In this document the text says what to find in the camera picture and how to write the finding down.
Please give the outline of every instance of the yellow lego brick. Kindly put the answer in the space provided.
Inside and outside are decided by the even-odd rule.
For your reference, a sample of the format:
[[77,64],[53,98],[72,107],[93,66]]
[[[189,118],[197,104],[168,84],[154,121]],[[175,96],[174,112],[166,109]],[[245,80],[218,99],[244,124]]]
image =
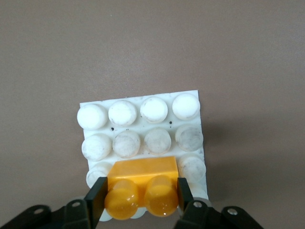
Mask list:
[[118,161],[107,177],[105,206],[115,219],[130,218],[138,207],[164,217],[178,205],[178,168],[174,156]]

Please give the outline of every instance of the table surface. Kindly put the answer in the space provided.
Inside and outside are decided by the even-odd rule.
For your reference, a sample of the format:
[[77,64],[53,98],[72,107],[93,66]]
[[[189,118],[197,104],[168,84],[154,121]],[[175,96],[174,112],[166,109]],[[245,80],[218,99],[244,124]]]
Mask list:
[[0,1],[0,225],[87,193],[79,103],[198,89],[213,206],[304,228],[304,40],[302,0]]

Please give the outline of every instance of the white baseplate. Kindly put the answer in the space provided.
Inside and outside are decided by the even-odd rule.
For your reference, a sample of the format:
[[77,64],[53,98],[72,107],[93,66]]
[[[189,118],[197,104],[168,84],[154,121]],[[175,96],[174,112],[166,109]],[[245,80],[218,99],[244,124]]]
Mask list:
[[[179,115],[174,114],[173,102],[179,95],[180,95],[180,97],[181,97],[181,95],[183,97],[183,95],[188,96],[190,94],[193,95],[193,97],[198,100],[198,104],[199,104],[198,111],[192,117],[185,117],[184,120],[182,120],[181,118],[183,118],[183,117],[178,118],[177,116],[179,116]],[[161,122],[159,122],[159,123],[149,123],[145,118],[143,118],[141,116],[140,108],[144,101],[148,101],[147,99],[155,98],[155,97],[162,99],[166,103],[167,108],[168,108],[168,113],[166,115],[166,118],[163,121],[161,121],[162,120],[162,118],[161,118],[159,120]],[[117,101],[129,101],[136,108],[136,119],[132,124],[130,124],[128,126],[118,126],[118,125],[113,124],[110,121],[110,119],[108,118],[108,111],[109,111],[110,107]],[[195,151],[185,152],[184,150],[181,149],[181,147],[178,146],[178,144],[176,142],[177,136],[175,136],[177,129],[179,127],[185,126],[185,125],[191,125],[193,127],[196,127],[197,129],[200,130],[200,134],[202,135],[200,103],[199,103],[199,96],[198,96],[197,90],[81,103],[80,110],[78,113],[78,122],[79,122],[80,126],[82,126],[82,127],[84,127],[86,125],[86,123],[84,124],[84,122],[86,122],[86,120],[96,119],[96,115],[94,117],[91,117],[91,115],[88,112],[84,112],[82,114],[82,117],[80,117],[81,110],[84,110],[84,108],[88,107],[88,105],[90,105],[90,104],[95,104],[95,105],[98,105],[99,107],[101,107],[104,116],[106,116],[106,119],[105,119],[105,117],[102,117],[102,118],[100,117],[101,119],[105,119],[105,120],[100,121],[98,125],[93,125],[94,127],[92,127],[92,126],[89,127],[90,130],[88,130],[88,128],[84,129],[84,138],[86,140],[88,137],[90,137],[92,135],[100,135],[100,134],[107,135],[111,141],[110,142],[111,148],[108,150],[109,152],[106,153],[107,156],[105,158],[103,158],[99,161],[88,160],[89,172],[87,174],[87,184],[89,187],[91,187],[93,185],[93,183],[99,176],[106,176],[108,174],[109,170],[111,169],[111,166],[116,161],[132,160],[132,159],[139,159],[139,158],[149,158],[149,157],[159,157],[159,156],[175,156],[177,165],[178,165],[178,169],[179,169],[179,176],[187,178],[193,196],[208,199],[206,178],[205,178],[206,170],[205,170],[205,165],[204,165],[203,144],[201,143],[200,147],[198,149],[196,149]],[[184,106],[185,109],[188,109],[188,107],[193,106],[193,104],[182,104],[182,106]],[[156,127],[165,129],[171,137],[170,149],[166,153],[159,155],[159,156],[152,154],[147,149],[147,145],[145,145],[145,143],[144,143],[145,136],[152,129],[154,129]],[[131,131],[136,132],[141,139],[141,145],[140,145],[140,149],[138,150],[138,153],[135,156],[132,156],[131,158],[121,158],[121,157],[117,156],[117,154],[112,149],[112,143],[113,143],[113,140],[115,139],[115,137],[119,133],[126,131],[126,130],[131,130]],[[138,212],[132,217],[132,219],[139,218],[140,216],[142,216],[145,213],[145,211],[146,211],[146,208],[139,208]],[[108,213],[106,211],[104,211],[100,221],[107,221],[110,219],[111,219],[111,217],[108,215]]]

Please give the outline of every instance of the screw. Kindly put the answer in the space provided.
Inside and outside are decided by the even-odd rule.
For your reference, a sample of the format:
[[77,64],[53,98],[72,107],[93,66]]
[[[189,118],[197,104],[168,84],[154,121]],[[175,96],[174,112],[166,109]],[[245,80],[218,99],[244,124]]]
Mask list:
[[80,202],[75,202],[75,203],[72,204],[72,207],[77,207],[77,206],[79,206],[79,205],[81,205]]
[[238,212],[234,208],[229,208],[228,212],[232,216],[236,216],[238,214]]
[[37,214],[40,214],[40,213],[42,213],[42,212],[43,212],[43,208],[39,208],[39,209],[36,209],[36,210],[34,211],[34,214],[37,215]]
[[193,205],[196,207],[196,208],[201,208],[202,207],[202,203],[196,201],[193,203]]

